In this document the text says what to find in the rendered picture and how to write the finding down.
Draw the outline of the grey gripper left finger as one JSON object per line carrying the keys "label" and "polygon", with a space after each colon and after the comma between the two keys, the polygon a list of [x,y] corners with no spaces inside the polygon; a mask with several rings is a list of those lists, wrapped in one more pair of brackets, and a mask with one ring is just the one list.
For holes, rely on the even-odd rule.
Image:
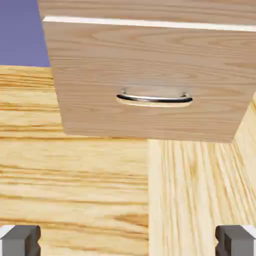
{"label": "grey gripper left finger", "polygon": [[39,225],[0,226],[0,256],[41,256]]}

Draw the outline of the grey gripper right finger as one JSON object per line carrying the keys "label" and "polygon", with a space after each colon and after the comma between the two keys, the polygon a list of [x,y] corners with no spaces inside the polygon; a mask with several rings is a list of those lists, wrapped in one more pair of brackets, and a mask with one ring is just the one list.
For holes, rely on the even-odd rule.
{"label": "grey gripper right finger", "polygon": [[256,256],[256,227],[252,225],[218,225],[215,238],[215,256]]}

